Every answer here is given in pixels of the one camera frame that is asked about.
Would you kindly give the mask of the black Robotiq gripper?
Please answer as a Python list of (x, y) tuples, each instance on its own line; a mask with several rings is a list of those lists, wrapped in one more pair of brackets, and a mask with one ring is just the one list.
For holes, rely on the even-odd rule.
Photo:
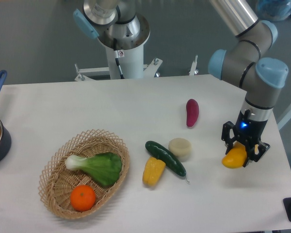
[(270, 149), (268, 143), (261, 142), (261, 135), (266, 126), (267, 121), (255, 121), (249, 118), (249, 110), (243, 114), (239, 113), (236, 124), (231, 121), (223, 124), (221, 140), (226, 146), (225, 154), (228, 154), (234, 148), (236, 141), (245, 146), (246, 159), (243, 167), (250, 162), (258, 162), (264, 154)]

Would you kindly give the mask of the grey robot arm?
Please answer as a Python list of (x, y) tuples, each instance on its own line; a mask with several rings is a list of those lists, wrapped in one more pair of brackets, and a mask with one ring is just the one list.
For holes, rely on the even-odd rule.
[[(221, 136), (226, 145), (223, 165), (238, 168), (259, 161), (269, 149), (261, 134), (289, 70), (285, 63), (265, 57), (277, 39), (274, 24), (259, 20), (244, 0), (213, 0), (211, 4), (238, 40), (231, 51), (217, 50), (208, 63), (209, 74), (246, 91), (236, 123), (225, 123)], [(161, 60), (143, 62), (150, 28), (136, 13), (134, 1), (86, 0), (73, 18), (87, 37), (105, 47), (112, 79), (156, 75)]]

